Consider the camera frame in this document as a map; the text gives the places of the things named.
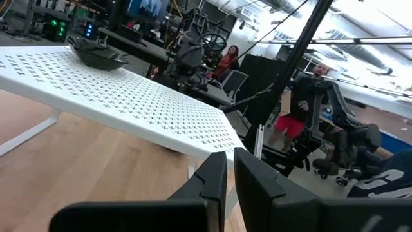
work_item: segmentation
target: steering wheel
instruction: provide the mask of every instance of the steering wheel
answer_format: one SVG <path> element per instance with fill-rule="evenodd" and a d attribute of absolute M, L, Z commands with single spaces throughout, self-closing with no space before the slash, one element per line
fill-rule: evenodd
<path fill-rule="evenodd" d="M 226 39 L 216 33 L 206 33 L 202 35 L 198 42 L 203 41 L 203 43 L 212 51 L 219 52 L 226 48 Z"/>

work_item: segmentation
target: chair backrest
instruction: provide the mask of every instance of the chair backrest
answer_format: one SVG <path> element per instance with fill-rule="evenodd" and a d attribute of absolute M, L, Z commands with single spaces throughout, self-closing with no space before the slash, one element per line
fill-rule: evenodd
<path fill-rule="evenodd" d="M 222 83 L 223 90 L 227 94 L 229 94 L 231 91 L 234 91 L 236 93 L 248 76 L 249 75 L 241 71 L 232 70 L 226 77 L 225 81 Z"/>

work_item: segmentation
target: red shirt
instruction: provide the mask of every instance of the red shirt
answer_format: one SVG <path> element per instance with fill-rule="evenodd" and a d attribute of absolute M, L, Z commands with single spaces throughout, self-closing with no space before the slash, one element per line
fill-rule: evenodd
<path fill-rule="evenodd" d="M 216 68 L 216 70 L 214 71 L 214 75 L 218 75 L 220 74 L 227 66 L 229 66 L 231 64 L 232 61 L 236 60 L 238 57 L 237 56 L 230 56 L 229 54 L 224 55 L 219 63 L 218 63 L 218 67 Z"/>

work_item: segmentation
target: red shorts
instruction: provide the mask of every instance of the red shorts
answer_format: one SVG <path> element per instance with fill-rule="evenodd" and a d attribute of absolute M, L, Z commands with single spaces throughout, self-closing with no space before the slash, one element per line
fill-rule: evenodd
<path fill-rule="evenodd" d="M 294 119 L 290 115 L 284 115 L 280 116 L 277 119 L 277 123 L 274 125 L 274 128 L 279 131 L 287 130 L 288 135 L 291 138 L 294 138 L 302 132 L 304 123 L 297 119 Z"/>

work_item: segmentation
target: table leg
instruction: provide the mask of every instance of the table leg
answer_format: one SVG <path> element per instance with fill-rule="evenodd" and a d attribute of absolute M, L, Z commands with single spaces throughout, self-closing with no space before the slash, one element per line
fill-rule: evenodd
<path fill-rule="evenodd" d="M 225 220 L 229 218 L 236 203 L 238 203 L 238 194 L 236 193 L 236 186 L 234 184 L 229 194 L 226 196 Z"/>
<path fill-rule="evenodd" d="M 50 117 L 43 122 L 35 125 L 34 127 L 30 128 L 29 130 L 23 132 L 22 134 L 10 139 L 9 141 L 5 142 L 4 144 L 0 145 L 0 157 L 4 154 L 8 153 L 9 151 L 13 150 L 14 148 L 18 147 L 22 143 L 26 142 L 27 140 L 34 137 L 36 134 L 42 132 L 49 126 L 55 124 L 57 119 L 59 118 L 60 110 L 54 108 L 53 112 L 51 113 Z"/>
<path fill-rule="evenodd" d="M 194 174 L 194 171 L 196 171 L 196 169 L 198 169 L 198 160 L 193 158 L 193 157 L 189 157 L 189 165 L 187 166 L 187 178 L 191 178 Z"/>

